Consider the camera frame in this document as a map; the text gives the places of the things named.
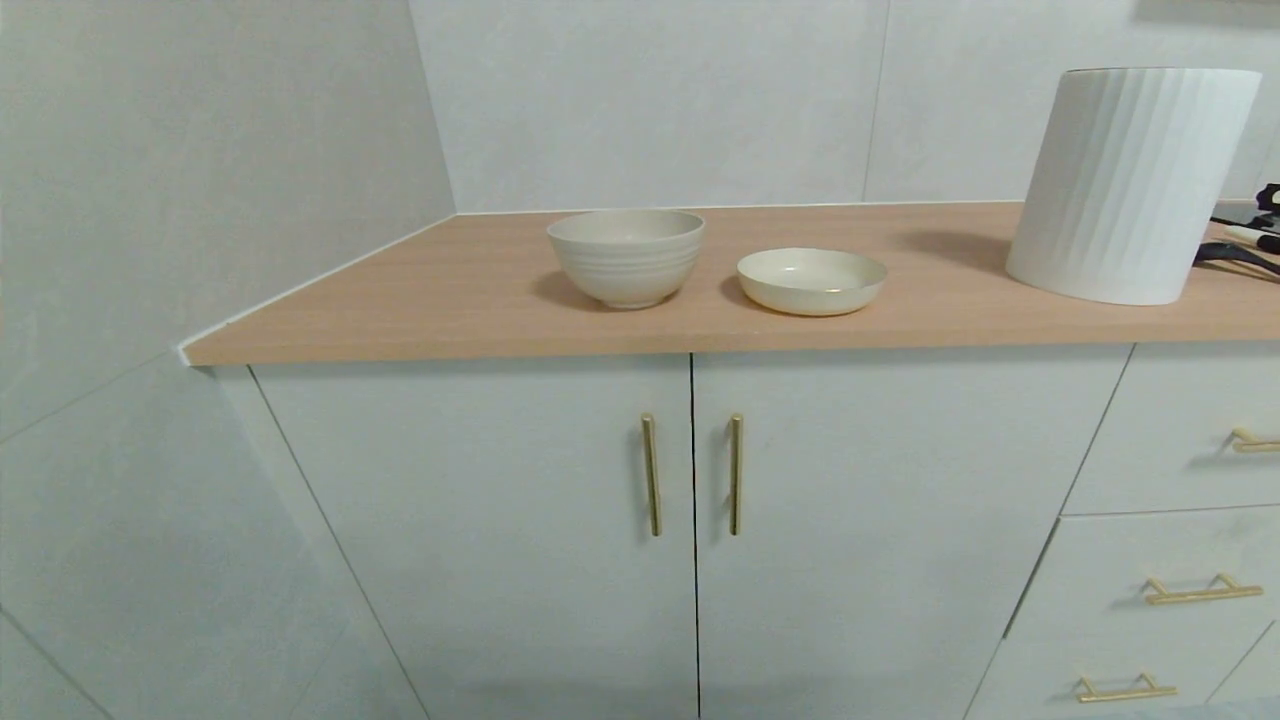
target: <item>wooden countertop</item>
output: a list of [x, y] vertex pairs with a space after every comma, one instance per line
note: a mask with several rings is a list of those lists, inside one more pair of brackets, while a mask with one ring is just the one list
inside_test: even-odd
[[[559, 272], [544, 234], [566, 213], [460, 215], [189, 343], [193, 365], [433, 357], [1280, 340], [1280, 283], [1196, 269], [1158, 307], [1061, 297], [1005, 274], [1021, 205], [699, 210], [703, 255], [684, 290], [607, 310]], [[881, 296], [838, 318], [744, 297], [737, 260], [785, 246], [888, 265]]]

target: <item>white wall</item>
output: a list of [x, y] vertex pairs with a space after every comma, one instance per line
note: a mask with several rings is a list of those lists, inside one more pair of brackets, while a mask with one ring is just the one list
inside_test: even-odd
[[458, 210], [1021, 199], [1075, 67], [1266, 73], [1272, 0], [410, 0]]
[[452, 214], [406, 4], [6, 0], [0, 95], [0, 716], [389, 717], [170, 348]]

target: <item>bowl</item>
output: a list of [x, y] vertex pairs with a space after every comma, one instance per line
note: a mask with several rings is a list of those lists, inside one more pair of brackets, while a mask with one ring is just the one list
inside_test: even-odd
[[844, 315], [870, 304], [888, 268], [861, 255], [815, 247], [753, 252], [737, 263], [748, 297], [791, 315]]
[[602, 210], [552, 223], [547, 236], [579, 290], [609, 307], [636, 310], [685, 284], [705, 227], [681, 210]]

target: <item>small plate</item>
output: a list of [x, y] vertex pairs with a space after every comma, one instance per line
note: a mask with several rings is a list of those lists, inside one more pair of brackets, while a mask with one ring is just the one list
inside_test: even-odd
[[748, 297], [791, 315], [844, 315], [876, 299], [888, 268], [861, 255], [815, 247], [753, 252], [737, 263]]

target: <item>drawer handle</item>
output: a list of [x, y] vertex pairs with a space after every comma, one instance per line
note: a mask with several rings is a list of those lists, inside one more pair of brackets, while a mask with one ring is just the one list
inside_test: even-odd
[[1147, 605], [1178, 605], [1180, 602], [1208, 602], [1211, 600], [1233, 600], [1236, 597], [1256, 597], [1262, 594], [1261, 585], [1242, 585], [1235, 578], [1226, 573], [1219, 573], [1213, 578], [1215, 583], [1222, 583], [1225, 588], [1210, 588], [1207, 591], [1169, 592], [1165, 583], [1156, 578], [1147, 578], [1147, 584], [1156, 591], [1148, 594]]
[[735, 413], [728, 419], [728, 534], [742, 533], [742, 415]]
[[1236, 438], [1231, 443], [1236, 452], [1280, 452], [1280, 439], [1260, 439], [1244, 428], [1231, 428], [1231, 436]]
[[658, 441], [653, 437], [653, 415], [640, 415], [644, 430], [644, 469], [649, 479], [649, 530], [662, 536], [662, 495], [658, 493]]
[[1152, 678], [1149, 673], [1143, 673], [1139, 676], [1142, 678], [1142, 682], [1147, 683], [1146, 688], [1100, 693], [1098, 688], [1094, 688], [1093, 683], [1091, 683], [1088, 678], [1080, 675], [1080, 684], [1084, 685], [1084, 689], [1088, 692], [1075, 696], [1075, 700], [1080, 702], [1115, 702], [1117, 700], [1146, 700], [1149, 697], [1169, 697], [1171, 694], [1178, 694], [1178, 688], [1172, 685], [1157, 685], [1156, 679]]

